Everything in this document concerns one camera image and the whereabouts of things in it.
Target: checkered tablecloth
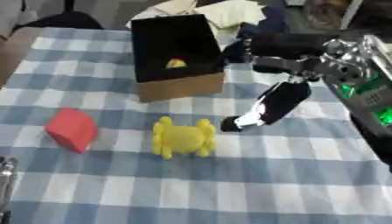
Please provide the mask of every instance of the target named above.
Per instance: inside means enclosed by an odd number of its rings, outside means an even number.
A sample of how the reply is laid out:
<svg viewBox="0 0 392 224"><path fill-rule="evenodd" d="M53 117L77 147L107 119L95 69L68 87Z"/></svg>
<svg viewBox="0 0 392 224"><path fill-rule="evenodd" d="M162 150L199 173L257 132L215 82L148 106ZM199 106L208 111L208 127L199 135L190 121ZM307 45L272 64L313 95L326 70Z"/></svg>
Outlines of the checkered tablecloth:
<svg viewBox="0 0 392 224"><path fill-rule="evenodd" d="M211 157L165 161L151 153L160 116L219 127L284 76L232 65L219 94L141 104L132 61L128 31L46 29L33 44L0 92L0 154L19 160L11 223L392 223L388 167L322 83L272 126L217 131ZM44 132L63 107L99 126L85 154Z"/></svg>

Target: red cube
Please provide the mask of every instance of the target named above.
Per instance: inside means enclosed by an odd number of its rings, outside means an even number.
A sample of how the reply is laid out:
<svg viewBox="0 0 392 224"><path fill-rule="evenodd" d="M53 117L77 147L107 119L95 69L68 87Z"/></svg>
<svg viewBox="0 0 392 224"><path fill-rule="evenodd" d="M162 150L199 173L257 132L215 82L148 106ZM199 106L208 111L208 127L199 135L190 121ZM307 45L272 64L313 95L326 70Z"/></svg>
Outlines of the red cube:
<svg viewBox="0 0 392 224"><path fill-rule="evenodd" d="M78 153L86 150L98 132L89 115L73 108L63 108L45 126L45 130L58 145Z"/></svg>

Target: green light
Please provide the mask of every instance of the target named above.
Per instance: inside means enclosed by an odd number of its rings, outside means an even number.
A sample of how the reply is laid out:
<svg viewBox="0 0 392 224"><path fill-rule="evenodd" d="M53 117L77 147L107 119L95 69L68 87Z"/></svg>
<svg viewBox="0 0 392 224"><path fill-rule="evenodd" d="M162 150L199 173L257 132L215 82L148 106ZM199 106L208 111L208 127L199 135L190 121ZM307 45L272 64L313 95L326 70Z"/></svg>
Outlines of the green light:
<svg viewBox="0 0 392 224"><path fill-rule="evenodd" d="M342 85L340 88L340 93L343 95L345 98L350 98L351 95L354 92L354 88L350 87L348 85Z"/></svg>
<svg viewBox="0 0 392 224"><path fill-rule="evenodd" d="M392 108L385 108L375 113L383 126L390 125L392 123Z"/></svg>

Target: cardboard box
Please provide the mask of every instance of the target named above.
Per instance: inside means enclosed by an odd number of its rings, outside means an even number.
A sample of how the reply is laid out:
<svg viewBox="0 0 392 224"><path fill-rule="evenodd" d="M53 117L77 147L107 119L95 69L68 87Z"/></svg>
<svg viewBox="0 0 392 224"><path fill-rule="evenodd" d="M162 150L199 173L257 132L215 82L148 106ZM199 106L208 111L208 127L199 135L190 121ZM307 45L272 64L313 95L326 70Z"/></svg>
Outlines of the cardboard box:
<svg viewBox="0 0 392 224"><path fill-rule="evenodd" d="M134 20L132 38L140 102L221 91L221 50L203 15ZM186 66L166 68L171 59Z"/></svg>

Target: yellow object in box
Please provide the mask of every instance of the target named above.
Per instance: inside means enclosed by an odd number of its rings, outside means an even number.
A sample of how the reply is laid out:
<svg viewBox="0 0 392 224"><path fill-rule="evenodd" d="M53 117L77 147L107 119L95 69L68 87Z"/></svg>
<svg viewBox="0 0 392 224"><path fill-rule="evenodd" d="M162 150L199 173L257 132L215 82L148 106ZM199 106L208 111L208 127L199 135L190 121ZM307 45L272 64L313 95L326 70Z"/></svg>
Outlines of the yellow object in box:
<svg viewBox="0 0 392 224"><path fill-rule="evenodd" d="M171 59L166 64L166 68L172 68L172 67L186 67L186 63L182 59Z"/></svg>
<svg viewBox="0 0 392 224"><path fill-rule="evenodd" d="M215 127L207 119L199 120L196 126L173 126L172 119L163 116L154 123L152 132L153 151L165 159L172 158L172 152L208 157L215 148Z"/></svg>

